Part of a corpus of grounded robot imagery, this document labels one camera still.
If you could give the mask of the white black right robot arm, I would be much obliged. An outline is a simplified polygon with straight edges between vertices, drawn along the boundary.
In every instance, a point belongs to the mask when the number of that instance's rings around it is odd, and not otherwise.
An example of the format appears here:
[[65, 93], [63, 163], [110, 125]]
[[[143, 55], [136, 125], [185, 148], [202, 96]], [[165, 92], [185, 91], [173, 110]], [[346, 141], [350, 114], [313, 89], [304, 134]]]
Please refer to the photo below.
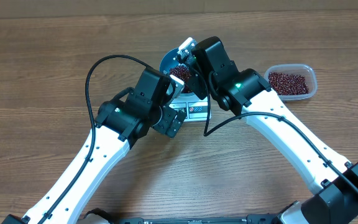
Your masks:
[[349, 223], [358, 216], [358, 162], [331, 149], [284, 104], [255, 70], [239, 71], [221, 40], [187, 39], [178, 59], [195, 73], [190, 83], [201, 99], [214, 100], [234, 119], [264, 135], [300, 174], [312, 196], [293, 202], [272, 223]]

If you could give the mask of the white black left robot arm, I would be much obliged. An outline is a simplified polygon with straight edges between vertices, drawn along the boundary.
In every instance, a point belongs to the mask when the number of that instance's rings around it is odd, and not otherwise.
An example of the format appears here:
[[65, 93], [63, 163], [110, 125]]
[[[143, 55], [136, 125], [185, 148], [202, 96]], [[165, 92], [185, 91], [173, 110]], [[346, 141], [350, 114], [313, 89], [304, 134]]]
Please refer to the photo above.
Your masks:
[[4, 223], [76, 223], [110, 170], [150, 128], [173, 138], [185, 115], [169, 107], [166, 88], [128, 87], [99, 108], [79, 153], [53, 187], [22, 217]]

